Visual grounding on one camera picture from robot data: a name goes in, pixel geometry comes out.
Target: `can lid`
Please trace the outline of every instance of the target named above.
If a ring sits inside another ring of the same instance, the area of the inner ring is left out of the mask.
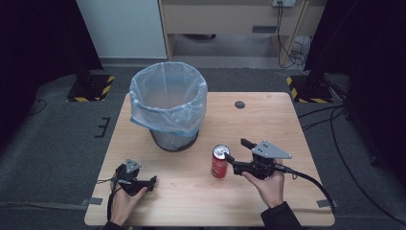
[[[223,160],[226,158],[224,154],[230,154],[230,149],[227,146],[224,145],[218,145],[214,147],[213,154],[215,157],[217,157],[220,160]]]

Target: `yellow-black hazard tape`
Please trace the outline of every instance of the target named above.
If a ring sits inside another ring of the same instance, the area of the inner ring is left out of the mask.
[[[317,99],[317,98],[303,98],[301,95],[298,94],[298,91],[295,88],[295,85],[292,83],[293,80],[291,78],[286,79],[287,84],[289,85],[290,92],[292,94],[293,101],[295,103],[332,103],[330,99]]]
[[[96,97],[74,97],[74,98],[70,98],[68,101],[69,102],[80,102],[80,103],[103,101],[104,98],[107,96],[108,91],[110,90],[113,80],[114,80],[114,77],[110,76],[107,80],[107,83],[105,84],[105,87],[102,89],[102,92],[100,93],[100,95],[97,95]]]

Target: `trash can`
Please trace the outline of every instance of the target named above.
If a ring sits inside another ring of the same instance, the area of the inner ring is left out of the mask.
[[[130,121],[150,130],[166,151],[189,148],[207,108],[207,83],[192,66],[161,62],[138,72],[129,87]]]

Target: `gray carpet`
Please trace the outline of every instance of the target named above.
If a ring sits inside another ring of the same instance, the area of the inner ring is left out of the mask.
[[[114,126],[131,78],[140,68],[108,67],[116,77],[103,102],[68,103],[66,95],[74,76],[38,89],[31,113],[0,155],[0,202],[71,204],[78,208],[93,193]],[[297,70],[199,69],[209,91],[289,92],[285,78]],[[298,115],[338,105],[294,103]],[[301,118],[303,126],[328,119],[331,110]],[[103,138],[99,126],[111,118]],[[387,169],[370,166],[370,154],[345,115],[334,120],[336,138],[344,159],[365,191],[402,221],[406,221],[406,194]],[[329,123],[304,132],[319,175],[340,206],[336,223],[323,229],[406,229],[375,208],[356,187],[334,146]],[[96,229],[84,224],[84,210],[0,208],[0,229]]]

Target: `black sleeve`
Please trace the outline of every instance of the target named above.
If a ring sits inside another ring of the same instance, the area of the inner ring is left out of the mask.
[[[275,208],[270,208],[260,214],[265,229],[267,230],[302,230],[289,205],[284,202]]]
[[[102,230],[124,230],[122,226],[115,224],[114,222],[107,222]]]

